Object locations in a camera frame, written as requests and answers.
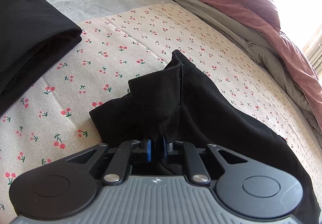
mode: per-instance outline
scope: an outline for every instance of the black cloth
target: black cloth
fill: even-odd
[[[0,0],[0,115],[82,39],[45,0]]]
[[[286,142],[266,125],[233,107],[212,80],[180,51],[162,71],[132,79],[131,92],[90,111],[103,142],[169,134],[205,148],[216,143],[295,176],[304,190],[296,217],[317,224],[320,208],[310,176]]]

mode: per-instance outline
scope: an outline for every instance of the mauve comforter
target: mauve comforter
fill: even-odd
[[[322,87],[304,54],[282,33],[277,10],[270,0],[199,0],[260,32],[283,59],[293,80],[305,94],[322,125]]]

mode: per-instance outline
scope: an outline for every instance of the gray ribbed plate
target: gray ribbed plate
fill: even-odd
[[[183,176],[130,176],[120,186],[106,186],[75,216],[55,221],[19,216],[12,224],[255,224],[222,208],[210,190]],[[292,217],[265,224],[300,224]]]

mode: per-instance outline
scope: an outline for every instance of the gray blanket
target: gray blanket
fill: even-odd
[[[265,67],[279,86],[300,107],[312,127],[320,147],[322,147],[321,130],[305,95],[290,76],[279,54],[263,35],[199,0],[174,1],[219,30],[239,46],[255,63]]]

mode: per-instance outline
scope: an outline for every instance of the cherry print fabric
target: cherry print fabric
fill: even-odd
[[[310,175],[321,205],[320,147],[285,93],[218,31],[173,4],[137,8],[78,25],[83,29],[82,41],[0,120],[0,204],[4,208],[0,205],[0,224],[15,216],[8,197],[15,177],[99,143],[89,111],[130,92],[130,79],[164,69],[176,49],[215,83],[231,105],[287,141]]]

